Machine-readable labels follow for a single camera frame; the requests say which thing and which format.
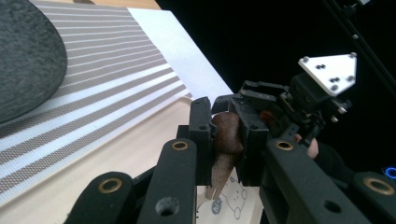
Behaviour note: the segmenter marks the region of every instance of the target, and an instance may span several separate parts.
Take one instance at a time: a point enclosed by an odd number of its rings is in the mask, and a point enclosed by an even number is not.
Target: black plastic part
[[[132,178],[109,172],[97,176],[83,190],[64,224],[130,223],[134,206]]]
[[[253,108],[268,110],[276,102],[276,97],[288,90],[287,86],[246,80],[239,93],[248,100]]]
[[[146,199],[149,183],[151,182],[154,170],[155,166],[133,179],[135,203],[134,211],[132,211],[131,218],[128,219],[130,220],[128,223],[136,223],[137,218],[139,217],[140,209],[142,208],[143,203]]]
[[[212,132],[214,132],[210,112],[210,102],[207,97],[191,102],[189,139],[198,148],[196,185],[207,186],[211,184],[213,152]]]
[[[286,223],[289,205],[279,189],[268,166],[264,166],[262,174],[262,184],[259,191],[262,204],[265,208],[262,211],[262,223]]]
[[[244,154],[236,164],[238,179],[244,186],[259,186],[263,161],[260,151],[265,148],[268,127],[258,112],[243,98],[231,98],[230,112],[237,114],[242,122]]]
[[[218,114],[220,112],[228,111],[230,99],[235,96],[239,96],[239,93],[231,94],[231,95],[223,95],[216,98],[212,106],[212,111],[211,111],[212,115]]]
[[[356,8],[353,6],[345,6],[343,8],[343,13],[346,17],[351,17],[356,13]]]
[[[262,156],[289,208],[274,223],[371,223],[298,144],[273,138],[266,145]],[[281,203],[262,202],[264,207]]]
[[[356,173],[348,195],[373,223],[396,223],[394,181],[374,172]]]
[[[301,73],[291,79],[290,94],[306,113],[319,110],[325,101],[332,98],[307,73]]]
[[[195,223],[196,154],[196,145],[186,138],[163,146],[136,223]]]
[[[189,125],[178,125],[176,138],[189,138]]]

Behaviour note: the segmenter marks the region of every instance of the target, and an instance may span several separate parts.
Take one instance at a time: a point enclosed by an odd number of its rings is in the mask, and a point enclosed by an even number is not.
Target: grey stripe
[[[20,144],[17,144],[14,147],[10,147],[4,151],[0,152],[0,164],[4,164],[7,161],[11,161],[15,158],[18,158],[19,156],[28,153],[32,150],[34,150],[37,147],[41,147],[63,135],[66,133],[71,133],[74,130],[85,126],[97,119],[100,119],[120,108],[123,108],[126,105],[129,105],[138,99],[141,99],[155,91],[160,90],[161,88],[164,88],[174,82],[179,81],[178,77],[173,77],[170,78],[162,83],[159,83],[153,87],[147,88],[139,93],[133,94],[125,99],[122,99],[118,102],[115,102],[111,105],[108,105],[100,110],[97,110],[89,115],[86,115],[84,117],[81,117],[79,119],[75,119],[69,123],[66,123],[62,126],[59,126],[49,132],[42,133],[39,136],[36,136],[34,138],[31,138],[25,142],[22,142]]]
[[[107,16],[107,15],[101,15],[101,16],[90,16],[90,15],[81,15],[77,12],[76,14],[73,15],[49,15],[48,13],[45,13],[46,16],[49,18],[49,20],[55,20],[55,21],[133,21],[133,18],[131,14],[128,16]]]
[[[96,27],[90,27],[90,28],[77,28],[73,27],[70,29],[59,29],[59,34],[62,37],[67,37],[67,36],[79,36],[79,35],[85,35],[85,37],[89,38],[95,38],[95,34],[102,34],[105,33],[106,35],[120,35],[120,34],[133,34],[133,35],[144,35],[145,32],[142,29],[137,29],[136,27],[106,27],[102,28],[104,26],[96,26]]]
[[[153,62],[148,62],[148,63],[142,64],[142,65],[139,64],[136,67],[141,67],[141,71],[144,71],[146,69],[149,69],[149,68],[152,68],[154,66],[161,65],[161,64],[166,64],[166,60],[165,59],[161,59],[158,62],[154,62],[154,63]],[[94,87],[94,86],[106,83],[108,81],[111,81],[111,80],[114,79],[114,77],[121,77],[121,76],[122,76],[122,74],[117,72],[117,73],[111,74],[110,76],[102,76],[102,77],[98,77],[96,79],[92,79],[92,80],[89,80],[89,81],[86,81],[86,82],[80,82],[80,83],[77,83],[77,84],[72,85],[72,86],[67,86],[67,88],[60,88],[59,90],[57,90],[51,96],[51,99],[55,99],[55,98],[67,95],[67,94],[70,94],[72,92],[82,91],[82,90],[88,89],[90,87]]]
[[[96,32],[103,32],[103,31],[109,31],[109,32],[114,32],[114,31],[118,31],[119,29],[128,29],[128,30],[143,30],[138,24],[130,24],[132,22],[128,22],[128,24],[125,25],[119,25],[119,24],[113,24],[113,25],[103,25],[102,23],[92,23],[91,24],[79,24],[79,23],[75,23],[73,22],[72,25],[64,25],[62,23],[62,25],[58,25],[56,27],[57,30],[59,30],[60,32],[62,32],[63,34],[67,35],[73,35],[75,33],[79,33],[77,31],[89,31],[89,30],[94,30]]]
[[[133,52],[132,50],[127,50],[123,53],[114,52],[105,55],[96,55],[95,57],[79,58],[78,60],[73,60],[73,62],[68,65],[67,69],[76,68],[80,71],[88,71],[93,68],[105,67],[123,62],[134,63],[141,62],[141,60],[144,62],[154,61],[151,59],[157,56],[161,56],[161,58],[163,58],[160,51],[157,49],[146,52]]]
[[[92,76],[92,77],[100,77],[100,76],[105,76],[107,74],[113,74],[117,73],[117,71],[123,70],[125,68],[129,67],[138,67],[145,65],[147,63],[155,63],[158,61],[162,61],[162,63],[166,63],[165,58],[162,55],[155,55],[151,56],[150,58],[142,58],[142,59],[137,59],[135,61],[123,61],[123,62],[117,62],[113,64],[105,63],[104,65],[100,67],[94,67],[92,66],[88,70],[82,70],[79,69],[78,67],[69,67],[67,68],[67,75],[65,78],[70,78],[70,77],[76,77],[76,76]]]
[[[102,77],[104,76],[108,76],[108,77],[112,77],[113,79],[115,78],[119,78],[119,77],[126,77],[129,76],[133,73],[137,73],[137,72],[141,72],[144,71],[148,68],[150,68],[151,66],[153,66],[154,63],[146,63],[143,65],[132,65],[130,67],[122,67],[121,69],[118,70],[114,70],[108,74],[102,74]],[[71,76],[71,77],[65,77],[64,78],[64,82],[62,84],[62,87],[65,85],[70,85],[73,83],[79,83],[82,81],[86,81],[92,78],[99,78],[98,74],[95,73],[90,73],[90,74],[84,74],[83,76]]]
[[[66,49],[100,49],[100,48],[93,48],[93,47],[100,47],[100,46],[115,46],[117,43],[124,43],[129,42],[131,46],[144,46],[148,44],[152,44],[149,38],[145,35],[142,36],[130,36],[129,38],[121,38],[121,39],[108,39],[108,40],[95,40],[95,41],[85,41],[85,42],[75,42],[75,43],[64,43]]]
[[[162,71],[150,74],[149,76],[141,77],[139,79],[124,83],[107,91],[98,92],[94,95],[77,100],[67,105],[62,105],[53,108],[51,110],[42,112],[40,114],[36,114],[32,117],[28,117],[26,119],[20,119],[15,122],[8,123],[7,125],[0,127],[0,138],[5,138],[14,133],[18,133],[25,129],[36,126],[40,123],[46,122],[51,119],[55,119],[57,117],[60,117],[61,115],[69,113],[70,111],[74,111],[84,106],[94,104],[100,100],[106,99],[107,97],[113,96],[119,92],[127,91],[137,85],[141,85],[145,82],[153,80],[154,78],[162,77],[172,72],[173,72],[172,68],[167,68]]]
[[[70,4],[70,3],[61,3],[61,2],[52,2],[52,1],[37,1],[37,0],[30,0],[34,5],[37,7],[67,7],[69,9],[80,10],[80,9],[90,9],[92,10],[95,8],[96,10],[112,10],[112,11],[119,11],[123,12],[127,10],[124,7],[107,7],[107,6],[95,6],[92,7],[90,5],[85,4]]]
[[[3,193],[6,190],[15,187],[25,179],[28,179],[29,177],[40,173],[41,171],[50,167],[52,164],[55,164],[56,162],[70,156],[71,154],[80,150],[82,147],[85,147],[89,143],[105,136],[111,131],[116,130],[131,119],[136,118],[137,116],[153,108],[155,105],[160,104],[164,100],[167,100],[169,97],[172,97],[173,95],[185,89],[186,88],[184,85],[179,86],[178,88],[167,92],[166,94],[156,98],[155,100],[131,111],[122,118],[116,119],[111,123],[107,124],[106,126],[79,138],[77,141],[58,149],[57,151],[41,158],[38,161],[30,163],[29,165],[18,170],[17,172],[2,178],[0,180],[0,193]]]
[[[95,34],[95,33],[79,33],[81,35],[63,35],[60,34],[62,37],[62,40],[67,43],[67,42],[75,42],[75,41],[81,41],[81,42],[94,42],[93,40],[106,40],[106,39],[114,39],[117,38],[121,39],[122,37],[125,36],[125,40],[134,41],[134,38],[132,35],[145,35],[143,31],[120,31],[121,33],[118,34],[104,34],[103,32],[98,32],[101,34]]]
[[[107,16],[113,16],[113,17],[127,17],[129,19],[133,19],[131,16],[131,13],[125,8],[125,7],[120,7],[121,10],[99,10],[97,9],[88,9],[87,8],[81,8],[81,7],[70,7],[68,5],[65,5],[63,8],[55,8],[55,7],[48,7],[48,6],[37,6],[44,14],[50,15],[51,17],[58,17],[59,15],[62,14],[70,14],[70,15],[86,15],[86,16],[92,16],[92,17],[107,17]]]
[[[150,42],[138,42],[134,44],[120,44],[117,46],[108,46],[108,47],[101,47],[100,51],[98,49],[84,49],[81,50],[73,50],[67,53],[67,58],[70,64],[74,64],[75,60],[79,62],[87,61],[86,58],[94,57],[94,59],[100,58],[101,56],[105,55],[114,55],[116,56],[119,54],[125,54],[128,52],[144,52],[156,49],[154,45],[151,45]]]
[[[58,27],[73,27],[73,26],[121,26],[121,25],[139,25],[137,21],[121,20],[121,21],[60,21],[50,20],[55,28]]]
[[[187,94],[185,95],[185,97],[191,98],[191,97],[192,97],[192,94],[189,92],[189,93],[187,93]]]

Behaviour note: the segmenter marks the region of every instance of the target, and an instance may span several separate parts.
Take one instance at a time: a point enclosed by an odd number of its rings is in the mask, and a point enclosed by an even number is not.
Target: white triangular marker
[[[355,84],[356,53],[309,58],[298,64],[330,96],[336,96]]]

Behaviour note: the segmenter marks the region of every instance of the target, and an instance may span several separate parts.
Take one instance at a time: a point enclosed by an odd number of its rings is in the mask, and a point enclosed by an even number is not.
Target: white surface
[[[194,99],[233,94],[171,11],[129,8]]]
[[[336,96],[355,84],[356,61],[356,54],[350,53],[317,58],[304,57],[298,64],[330,96]]]
[[[259,188],[243,187],[235,169],[216,200],[210,200],[198,208],[196,224],[258,224],[262,217],[262,201]],[[198,194],[204,198],[205,192]]]

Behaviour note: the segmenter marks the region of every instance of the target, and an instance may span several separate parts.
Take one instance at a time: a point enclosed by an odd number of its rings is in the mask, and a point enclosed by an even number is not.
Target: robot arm
[[[221,112],[240,119],[244,150],[235,165],[238,179],[260,187],[270,223],[396,223],[394,182],[366,172],[345,183],[306,155],[326,122],[349,109],[350,102],[336,96],[354,84],[356,55],[305,57],[299,64],[305,73],[289,87],[246,81],[240,92],[220,96],[213,106],[206,97],[193,101],[190,123],[179,125],[155,168],[134,179],[114,172],[98,176],[65,223],[195,223],[196,186],[212,184],[218,128],[212,116]],[[271,128],[262,111],[276,118]],[[299,143],[293,140],[297,133],[303,137]]]

